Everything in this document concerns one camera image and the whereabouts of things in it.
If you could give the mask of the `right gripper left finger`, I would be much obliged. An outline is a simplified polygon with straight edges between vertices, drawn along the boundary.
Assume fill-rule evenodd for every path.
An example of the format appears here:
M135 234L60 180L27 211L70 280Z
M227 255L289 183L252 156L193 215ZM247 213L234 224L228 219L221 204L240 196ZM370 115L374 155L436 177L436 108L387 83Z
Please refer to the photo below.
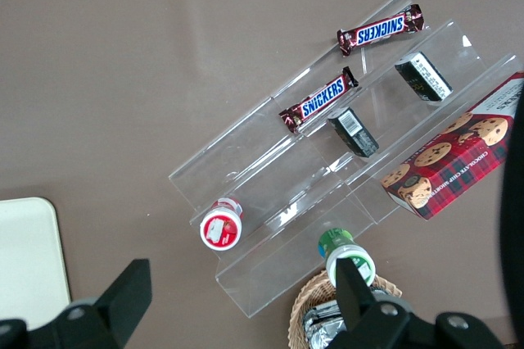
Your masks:
M135 259L94 303L70 306L38 329L29 331L24 320L2 320L1 347L123 348L151 300L150 261Z

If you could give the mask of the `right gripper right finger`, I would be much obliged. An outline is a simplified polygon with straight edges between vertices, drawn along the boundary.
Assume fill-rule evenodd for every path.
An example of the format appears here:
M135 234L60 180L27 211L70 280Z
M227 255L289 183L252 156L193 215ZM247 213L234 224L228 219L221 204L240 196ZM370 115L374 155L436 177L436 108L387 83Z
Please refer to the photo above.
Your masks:
M337 260L337 304L346 330L330 348L503 348L478 318L440 313L428 323L393 301L378 301L353 261Z

